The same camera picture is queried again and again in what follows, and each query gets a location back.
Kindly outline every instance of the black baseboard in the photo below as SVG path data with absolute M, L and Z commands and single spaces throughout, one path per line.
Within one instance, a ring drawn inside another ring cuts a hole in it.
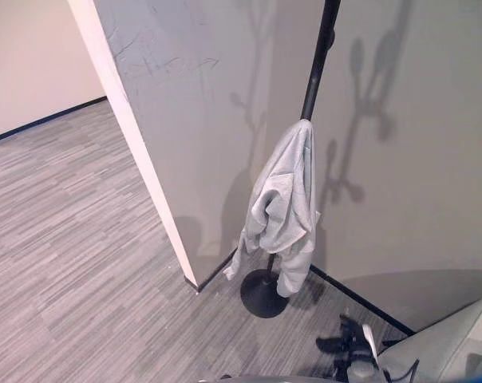
M 400 323 L 396 318 L 393 318 L 392 316 L 388 315 L 385 311 L 377 308 L 375 305 L 367 301 L 365 298 L 361 297 L 360 295 L 356 294 L 354 291 L 352 291 L 349 287 L 344 286 L 341 284 L 339 281 L 336 279 L 331 278 L 328 274 L 326 274 L 324 271 L 321 269 L 317 268 L 314 265 L 310 265 L 310 270 L 315 273 L 317 276 L 321 277 L 325 281 L 327 281 L 329 284 L 333 285 L 337 289 L 339 289 L 342 293 L 347 295 L 348 297 L 352 298 L 356 302 L 360 303 L 362 306 L 364 306 L 367 310 L 372 311 L 375 313 L 378 317 L 385 319 L 390 325 L 393 327 L 399 329 L 402 331 L 404 334 L 411 336 L 414 335 L 415 332 L 411 330 L 408 326 Z
M 202 291 L 204 289 L 204 287 L 207 286 L 207 284 L 227 265 L 227 263 L 229 263 L 231 261 L 232 257 L 234 256 L 234 253 L 235 253 L 235 250 L 232 251 L 231 254 L 227 257 L 227 259 L 225 259 L 223 262 L 221 262 L 220 265 L 218 267 L 216 267 L 215 270 L 211 273 L 211 275 L 209 275 L 207 277 L 207 279 L 205 281 L 203 281 L 202 283 L 200 283 L 198 286 L 195 286 L 195 283 L 193 283 L 192 281 L 190 281 L 186 277 L 184 277 L 184 280 L 186 281 L 186 283 L 188 285 L 193 287 L 198 292 Z
M 23 130 L 27 130 L 28 128 L 32 128 L 33 126 L 44 124 L 45 122 L 54 120 L 55 118 L 58 118 L 60 116 L 64 116 L 65 114 L 74 112 L 75 110 L 82 109 L 82 108 L 85 108 L 87 106 L 97 104 L 98 102 L 102 102 L 104 100 L 106 100 L 106 96 L 96 98 L 95 100 L 84 102 L 83 104 L 79 104 L 79 105 L 73 106 L 72 108 L 62 110 L 61 112 L 54 113 L 51 116 L 47 116 L 47 117 L 41 118 L 40 120 L 30 122 L 29 124 L 20 126 L 19 128 L 12 129 L 9 132 L 5 132 L 5 133 L 0 134 L 0 140 L 2 140 L 4 138 L 7 138 L 8 136 L 12 136 L 13 134 L 16 134 L 18 132 L 22 132 Z

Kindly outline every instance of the coat rack pole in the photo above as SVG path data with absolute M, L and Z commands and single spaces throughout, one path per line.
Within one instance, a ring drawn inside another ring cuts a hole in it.
M 302 119 L 310 121 L 314 111 L 315 97 L 318 95 L 319 82 L 321 82 L 322 69 L 326 61 L 328 49 L 334 44 L 334 25 L 337 20 L 340 0 L 326 0 L 322 10 L 321 26 L 319 28 L 318 42 L 315 46 L 314 62 L 306 87 L 305 101 L 303 102 Z
M 303 102 L 302 119 L 310 120 L 312 118 L 326 55 L 334 43 L 334 25 L 340 1 L 325 0 L 318 41 L 315 46 L 314 62 Z M 248 311 L 260 318 L 276 317 L 285 310 L 288 301 L 288 298 L 283 298 L 276 292 L 278 275 L 272 271 L 275 256 L 276 254 L 270 254 L 267 268 L 252 271 L 245 277 L 241 285 L 240 294 L 243 304 Z

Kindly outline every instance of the gray striped carpet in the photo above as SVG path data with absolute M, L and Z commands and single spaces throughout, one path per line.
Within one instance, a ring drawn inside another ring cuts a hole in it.
M 346 311 L 377 342 L 402 337 L 313 274 L 283 314 L 255 318 L 241 280 L 184 282 L 108 102 L 0 141 L 0 381 L 320 376 L 314 339 Z

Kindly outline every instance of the hanging cloth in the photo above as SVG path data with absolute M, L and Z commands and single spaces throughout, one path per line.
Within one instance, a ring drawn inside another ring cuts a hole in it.
M 279 295 L 297 293 L 310 267 L 317 218 L 314 130 L 300 120 L 287 129 L 255 181 L 237 250 L 223 273 L 232 279 L 242 258 L 260 248 L 282 259 Z

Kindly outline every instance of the wall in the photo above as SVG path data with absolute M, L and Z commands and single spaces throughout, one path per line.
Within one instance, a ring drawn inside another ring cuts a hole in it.
M 96 5 L 200 283 L 299 116 L 322 2 Z M 314 263 L 418 330 L 482 297 L 482 1 L 344 0 L 336 30 Z
M 95 3 L 200 284 L 234 249 L 262 164 L 276 2 Z
M 0 0 L 0 134 L 104 95 L 65 0 Z
M 197 284 L 174 219 L 168 208 L 160 180 L 154 170 L 131 105 L 126 97 L 126 92 L 113 61 L 113 56 L 110 53 L 94 2 L 93 0 L 69 0 L 69 5 L 103 89 L 108 95 L 109 103 L 115 113 L 122 134 L 126 139 L 136 166 L 140 170 L 148 193 L 156 206 L 161 222 L 179 260 L 184 276 L 191 283 Z
M 266 153 L 321 9 L 279 2 Z M 343 1 L 313 122 L 314 264 L 414 330 L 482 297 L 482 1 Z

